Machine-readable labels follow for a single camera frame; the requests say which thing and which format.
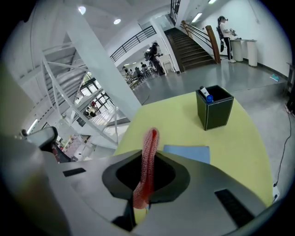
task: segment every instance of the woman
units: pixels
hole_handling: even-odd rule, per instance
[[[125,70],[125,74],[129,74],[128,69],[125,66],[123,66],[122,70]]]
[[[225,25],[225,17],[224,16],[220,16],[218,19],[218,26],[220,28],[220,31],[222,32],[223,34],[223,39],[224,39],[224,42],[226,44],[226,47],[227,47],[227,58],[229,60],[230,63],[235,63],[236,61],[232,58],[232,54],[231,54],[231,43],[230,43],[230,35],[231,35],[231,31],[229,31],[227,28],[226,28],[226,25]]]

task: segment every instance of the wooden handrail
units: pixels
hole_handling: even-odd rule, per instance
[[[218,45],[217,45],[216,38],[215,38],[214,32],[212,30],[212,27],[210,25],[207,25],[205,27],[206,30],[207,30],[207,34],[206,34],[203,31],[201,31],[200,29],[198,29],[197,27],[194,27],[192,25],[186,24],[185,21],[182,21],[182,25],[183,25],[182,28],[185,29],[185,31],[187,32],[187,34],[188,34],[189,37],[192,38],[192,36],[189,35],[189,33],[193,34],[197,38],[201,39],[204,43],[206,43],[213,50],[215,62],[218,63],[218,64],[220,64],[221,63],[221,60],[220,60],[219,49],[218,49]],[[193,29],[190,29],[188,26],[190,26],[193,29],[196,29],[196,30],[202,32],[203,34],[207,35],[209,37],[209,42],[211,43],[211,46],[206,41],[204,41],[202,38],[200,38],[198,35],[196,35],[195,33],[197,33],[200,36],[202,36],[203,38],[205,38],[203,35],[201,35],[200,33],[196,32],[196,31],[194,31]]]
[[[216,63],[220,64],[221,60],[220,60],[219,49],[218,49],[218,45],[217,45],[216,38],[215,38],[214,32],[212,30],[212,27],[210,25],[207,25],[205,28],[207,30],[207,33],[208,33],[208,36],[209,36],[209,39],[210,39],[210,42],[212,45],[212,50],[213,50],[215,61],[216,61]]]

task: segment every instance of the round table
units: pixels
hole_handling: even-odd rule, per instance
[[[146,132],[159,130],[164,145],[209,146],[210,164],[252,190],[268,207],[272,203],[269,158],[254,123],[234,100],[226,126],[204,131],[195,92],[142,106],[124,134],[115,155],[142,149]]]

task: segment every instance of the blue cloth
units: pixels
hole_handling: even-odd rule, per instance
[[[208,146],[185,147],[164,145],[163,151],[210,164],[210,151]]]

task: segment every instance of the stair railing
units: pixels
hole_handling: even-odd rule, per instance
[[[134,35],[128,41],[126,41],[121,47],[119,47],[111,56],[113,62],[117,61],[125,53],[127,53],[131,48],[135,47],[137,44],[141,43],[145,39],[156,34],[153,26],[149,26],[138,34]]]
[[[205,27],[207,30],[207,33],[203,32],[202,30],[198,29],[197,27],[187,24],[184,20],[182,21],[182,24],[180,25],[180,27],[185,30],[185,32],[187,33],[187,35],[190,38],[193,39],[192,35],[194,35],[197,38],[199,38],[200,40],[202,40],[205,44],[207,44],[213,50],[215,62],[221,63],[216,38],[215,38],[214,32],[212,30],[212,27],[210,25],[207,25]]]

